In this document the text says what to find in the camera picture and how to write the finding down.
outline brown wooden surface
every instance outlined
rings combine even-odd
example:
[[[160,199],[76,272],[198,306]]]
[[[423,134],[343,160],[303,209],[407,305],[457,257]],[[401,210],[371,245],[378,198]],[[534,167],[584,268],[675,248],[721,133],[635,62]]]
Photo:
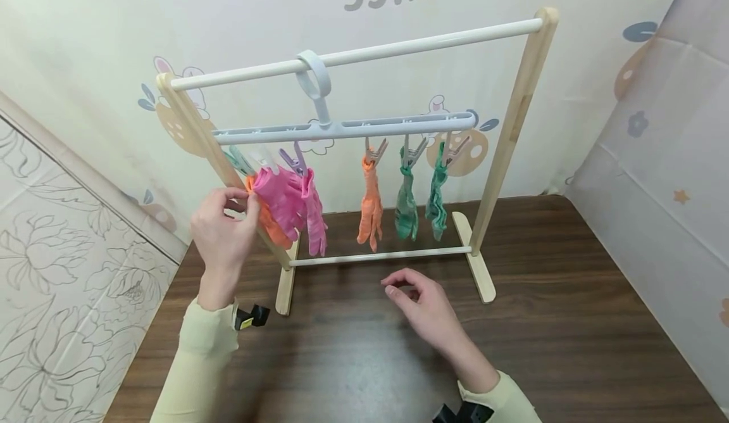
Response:
[[[450,209],[472,221],[476,206]],[[359,213],[326,221],[328,255],[368,251],[354,240]],[[416,243],[399,241],[385,212],[378,251],[458,245],[452,224],[438,243],[421,221]],[[725,423],[567,199],[500,199],[483,253],[497,288],[489,306],[458,256],[297,269],[291,317],[272,310],[265,327],[241,332],[217,421],[430,422],[441,403],[457,408],[454,374],[379,285],[409,265],[442,283],[471,337],[521,385],[542,421]],[[193,247],[105,422],[149,420],[202,270]],[[274,307],[279,271],[259,244],[240,283],[244,308]]]

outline light green sleeve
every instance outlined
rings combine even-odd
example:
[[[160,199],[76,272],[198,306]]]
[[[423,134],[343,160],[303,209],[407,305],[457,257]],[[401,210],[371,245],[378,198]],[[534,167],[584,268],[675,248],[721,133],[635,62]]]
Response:
[[[489,423],[541,423],[542,420],[534,412],[532,403],[529,402],[519,385],[502,371],[499,371],[499,375],[501,380],[488,393],[471,393],[459,381],[461,399],[469,403],[485,405],[493,410],[494,415]]]
[[[213,421],[221,382],[232,353],[238,350],[234,329],[238,303],[206,311],[192,300],[180,328],[179,346],[150,423]]]

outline wooden upright post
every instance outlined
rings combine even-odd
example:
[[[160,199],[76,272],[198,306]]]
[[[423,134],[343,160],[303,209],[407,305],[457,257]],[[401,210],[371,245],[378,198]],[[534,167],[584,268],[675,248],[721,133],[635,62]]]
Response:
[[[519,72],[516,74],[514,89],[511,92],[506,116],[504,116],[502,131],[499,134],[497,149],[494,151],[494,160],[491,163],[489,177],[486,179],[481,203],[473,224],[470,241],[472,255],[480,254],[486,227],[489,226],[491,215],[494,213],[494,206],[497,204],[511,156],[524,124],[524,118],[527,117],[529,103],[532,102],[534,89],[537,87],[539,75],[542,74],[542,67],[545,65],[545,59],[552,44],[552,36],[554,36],[559,22],[559,13],[553,8],[542,8],[534,17],[542,19],[542,28],[529,35],[526,40]]]
[[[170,82],[175,78],[173,73],[160,73],[157,76],[157,87],[162,95],[167,99],[170,104],[170,108],[174,111],[175,115],[179,117],[179,120],[183,121],[188,126],[188,130],[193,130],[196,136],[189,137],[195,139],[200,145],[201,149],[205,150],[205,155],[213,167],[218,177],[227,187],[238,187],[245,189],[243,181],[240,179],[235,168],[232,168],[229,160],[223,154],[220,149],[220,145],[212,136],[210,131],[205,130],[202,127],[203,118],[200,116],[195,105],[190,100],[190,96],[187,92],[177,92],[173,90]],[[273,255],[281,263],[284,270],[288,271],[291,269],[289,264],[289,254],[281,246],[277,246],[270,240],[268,233],[263,230],[262,227],[258,227],[258,236],[261,237],[265,242],[268,249],[273,252]]]

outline cuff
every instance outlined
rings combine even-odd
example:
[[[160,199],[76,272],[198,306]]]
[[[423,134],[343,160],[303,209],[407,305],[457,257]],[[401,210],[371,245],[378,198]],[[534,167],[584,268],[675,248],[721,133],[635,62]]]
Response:
[[[206,311],[192,300],[180,328],[180,350],[203,356],[230,354],[238,350],[235,314],[238,300],[217,311]]]
[[[459,381],[458,389],[461,392],[461,399],[469,403],[485,405],[494,412],[497,412],[504,407],[514,392],[519,390],[519,386],[507,374],[499,371],[499,376],[501,377],[499,383],[488,393],[471,393]]]

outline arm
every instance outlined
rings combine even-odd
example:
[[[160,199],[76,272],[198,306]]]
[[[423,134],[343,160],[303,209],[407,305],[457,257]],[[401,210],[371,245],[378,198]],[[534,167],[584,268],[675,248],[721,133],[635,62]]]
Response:
[[[539,423],[527,396],[499,372],[471,341],[440,284],[405,268],[383,279],[387,296],[402,310],[414,331],[450,362],[461,398],[494,411],[489,423]],[[412,286],[404,293],[399,287]]]
[[[244,220],[234,220],[223,211],[243,212],[246,204]],[[151,423],[211,421],[225,369],[238,348],[234,292],[255,237],[258,210],[255,196],[228,188],[213,191],[193,215],[190,229],[206,269],[197,298],[187,307],[179,346]]]

